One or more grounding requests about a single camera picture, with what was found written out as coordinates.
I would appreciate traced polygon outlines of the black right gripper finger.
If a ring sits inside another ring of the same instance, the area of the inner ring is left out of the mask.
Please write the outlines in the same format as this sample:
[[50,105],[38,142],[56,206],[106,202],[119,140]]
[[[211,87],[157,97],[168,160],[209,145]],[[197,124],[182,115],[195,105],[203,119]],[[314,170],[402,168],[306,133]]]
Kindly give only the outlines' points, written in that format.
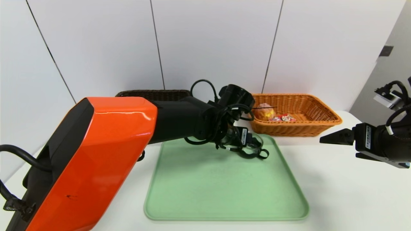
[[352,146],[354,141],[354,132],[347,128],[322,136],[319,139],[319,142],[322,144],[335,144],[345,146]]
[[360,159],[365,159],[365,160],[372,160],[372,161],[381,161],[381,157],[380,156],[376,156],[374,154],[367,154],[367,153],[356,153],[355,154],[356,158],[360,158]]

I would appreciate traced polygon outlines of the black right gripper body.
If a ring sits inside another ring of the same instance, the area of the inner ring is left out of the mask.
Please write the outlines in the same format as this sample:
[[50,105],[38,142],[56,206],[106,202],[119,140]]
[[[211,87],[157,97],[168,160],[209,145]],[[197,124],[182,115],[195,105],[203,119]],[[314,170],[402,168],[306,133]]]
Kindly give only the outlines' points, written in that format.
[[381,157],[385,163],[409,163],[410,125],[394,123],[393,135],[386,130],[385,125],[372,126],[367,123],[354,127],[355,149],[357,153],[374,154]]

